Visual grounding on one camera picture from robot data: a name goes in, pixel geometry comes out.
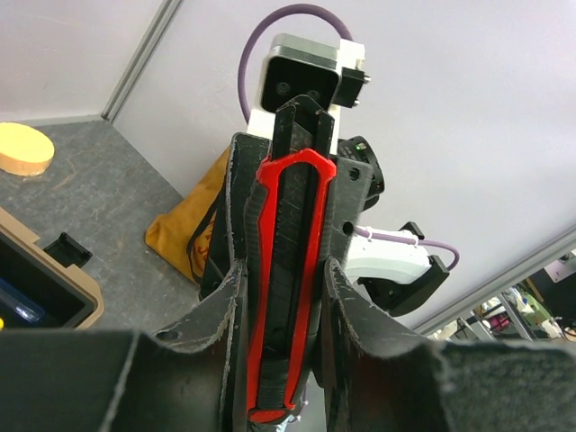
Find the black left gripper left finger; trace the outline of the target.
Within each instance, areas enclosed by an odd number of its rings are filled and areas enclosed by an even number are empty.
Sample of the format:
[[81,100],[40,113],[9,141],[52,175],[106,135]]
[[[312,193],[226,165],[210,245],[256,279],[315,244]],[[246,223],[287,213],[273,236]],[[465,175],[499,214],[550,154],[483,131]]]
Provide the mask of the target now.
[[1,335],[4,431],[243,431],[247,276],[155,335],[12,330]]

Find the tan plastic tool box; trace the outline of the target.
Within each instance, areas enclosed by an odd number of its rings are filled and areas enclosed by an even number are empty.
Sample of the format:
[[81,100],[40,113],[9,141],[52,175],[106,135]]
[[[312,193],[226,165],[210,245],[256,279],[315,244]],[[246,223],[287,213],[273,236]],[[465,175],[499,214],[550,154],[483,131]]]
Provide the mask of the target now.
[[87,329],[104,313],[98,282],[83,266],[93,257],[66,232],[46,247],[1,210],[1,330]]

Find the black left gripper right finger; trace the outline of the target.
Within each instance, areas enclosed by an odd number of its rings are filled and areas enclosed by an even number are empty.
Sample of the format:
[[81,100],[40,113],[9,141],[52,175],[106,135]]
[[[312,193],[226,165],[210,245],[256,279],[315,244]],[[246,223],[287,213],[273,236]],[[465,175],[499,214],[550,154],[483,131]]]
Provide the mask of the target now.
[[438,342],[324,266],[322,383],[330,431],[572,431],[575,347]]

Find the blue red handle screwdriver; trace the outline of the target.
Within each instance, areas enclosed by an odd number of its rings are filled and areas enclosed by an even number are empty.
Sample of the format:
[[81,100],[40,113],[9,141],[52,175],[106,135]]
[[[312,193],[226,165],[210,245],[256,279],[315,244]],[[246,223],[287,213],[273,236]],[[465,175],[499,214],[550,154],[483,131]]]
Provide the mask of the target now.
[[42,307],[14,288],[5,279],[1,280],[1,303],[29,323],[37,323],[45,316]]

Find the black tool tray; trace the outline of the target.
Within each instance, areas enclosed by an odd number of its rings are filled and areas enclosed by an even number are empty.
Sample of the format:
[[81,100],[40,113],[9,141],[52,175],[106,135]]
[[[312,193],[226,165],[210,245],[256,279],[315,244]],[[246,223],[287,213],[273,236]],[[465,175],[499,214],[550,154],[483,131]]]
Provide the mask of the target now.
[[2,279],[45,311],[43,319],[29,323],[1,303],[1,320],[5,330],[75,328],[95,311],[93,300],[6,235],[1,236]]

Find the red black utility knife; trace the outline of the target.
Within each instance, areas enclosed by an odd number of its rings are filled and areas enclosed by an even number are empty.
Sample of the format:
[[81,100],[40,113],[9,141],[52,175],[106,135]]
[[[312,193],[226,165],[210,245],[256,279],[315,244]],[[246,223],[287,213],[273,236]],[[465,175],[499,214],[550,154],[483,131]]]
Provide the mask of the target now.
[[244,212],[250,340],[247,419],[277,425],[297,408],[320,322],[337,166],[333,118],[306,94],[274,116]]

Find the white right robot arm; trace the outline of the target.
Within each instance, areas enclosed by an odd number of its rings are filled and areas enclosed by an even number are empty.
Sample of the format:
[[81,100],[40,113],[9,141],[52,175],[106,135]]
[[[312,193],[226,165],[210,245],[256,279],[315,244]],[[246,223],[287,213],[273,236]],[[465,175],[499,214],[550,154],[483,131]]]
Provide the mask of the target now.
[[[244,207],[267,139],[235,134],[224,158],[224,179],[215,203],[215,216],[200,295],[207,298],[221,284],[235,259],[246,255]],[[349,281],[359,282],[372,300],[391,316],[420,307],[446,280],[449,270],[428,253],[419,227],[409,222],[398,231],[356,227],[361,201],[367,193],[369,166],[337,157],[336,208],[332,220],[330,254],[342,265]]]

